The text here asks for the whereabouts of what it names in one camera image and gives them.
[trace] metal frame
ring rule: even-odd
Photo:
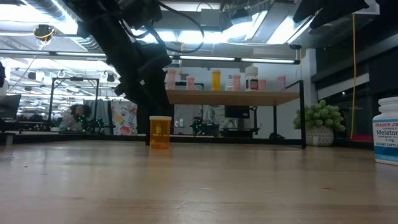
[[[98,89],[100,87],[99,78],[80,78],[80,77],[58,78],[57,77],[57,78],[52,78],[52,83],[51,83],[50,111],[49,111],[48,123],[50,124],[50,122],[51,122],[52,103],[53,103],[53,100],[54,100],[54,89],[56,89],[56,87],[58,87],[58,86],[55,86],[55,81],[57,81],[57,80],[62,80],[62,82],[65,81],[65,80],[70,80],[72,82],[74,82],[74,81],[83,81],[83,80],[94,80],[94,81],[97,81],[97,86],[96,86],[96,91],[95,91],[95,105],[94,105],[94,107],[95,107],[94,108],[94,120],[96,120],[96,118],[97,118],[97,104],[98,104]]]
[[[307,146],[307,140],[305,139],[305,103],[304,103],[304,81],[299,80],[291,85],[288,85],[285,89],[287,90],[288,88],[298,84],[299,87],[299,95],[300,95],[300,125],[301,125],[301,148],[305,149]],[[274,106],[274,133],[277,131],[277,116],[276,116],[276,106]]]

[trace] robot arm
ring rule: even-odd
[[[167,107],[163,68],[172,61],[166,47],[161,40],[159,44],[141,45],[130,31],[131,26],[138,29],[159,21],[161,3],[136,0],[121,6],[115,0],[63,1],[82,19],[78,22],[78,35],[92,35],[106,54],[107,63],[120,74],[121,84],[115,93],[125,93],[128,100],[147,108]]]

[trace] wooden shelf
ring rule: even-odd
[[[261,91],[167,90],[175,105],[274,106],[299,99],[299,93]]]

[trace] white supplement bottle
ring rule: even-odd
[[[398,166],[398,97],[379,100],[380,115],[373,118],[376,162]]]
[[[258,91],[259,90],[259,79],[257,78],[258,73],[259,73],[259,69],[254,66],[250,66],[245,69],[246,91]]]

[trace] duct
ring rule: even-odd
[[[75,21],[79,20],[74,12],[67,8],[62,1],[57,0],[23,0],[26,4],[31,5],[36,10],[43,14],[53,17],[58,22],[67,22],[67,16],[70,16]],[[75,42],[80,44],[89,52],[102,52],[100,46],[95,39],[90,36],[86,39],[79,38],[75,39]]]

